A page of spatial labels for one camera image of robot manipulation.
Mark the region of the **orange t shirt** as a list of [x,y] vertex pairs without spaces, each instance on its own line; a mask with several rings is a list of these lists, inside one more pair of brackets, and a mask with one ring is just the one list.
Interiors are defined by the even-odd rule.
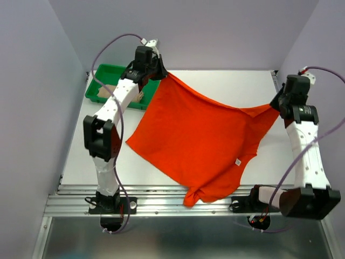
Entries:
[[278,115],[268,104],[221,104],[169,74],[127,145],[186,187],[183,204],[193,207],[223,199],[240,186],[246,165]]

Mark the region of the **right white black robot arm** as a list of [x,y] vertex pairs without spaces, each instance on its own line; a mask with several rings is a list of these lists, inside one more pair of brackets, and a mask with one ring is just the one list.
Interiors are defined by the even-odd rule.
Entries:
[[[323,168],[318,111],[307,104],[314,82],[314,76],[309,73],[290,74],[270,103],[284,120],[294,160],[276,187],[255,185],[252,188],[248,204],[253,210],[274,207],[286,217],[321,220],[341,200],[340,192],[331,188]],[[295,171],[294,188],[281,189],[292,170]]]

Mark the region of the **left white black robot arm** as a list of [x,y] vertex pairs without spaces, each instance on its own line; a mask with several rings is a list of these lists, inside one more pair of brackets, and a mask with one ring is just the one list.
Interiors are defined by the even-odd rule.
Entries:
[[120,190],[114,170],[123,134],[116,127],[118,123],[123,123],[124,110],[148,81],[161,80],[166,76],[157,40],[150,40],[137,47],[134,60],[126,67],[102,108],[93,116],[85,116],[84,145],[95,164],[98,181],[95,197],[88,199],[90,208],[100,209],[102,213],[120,210]]

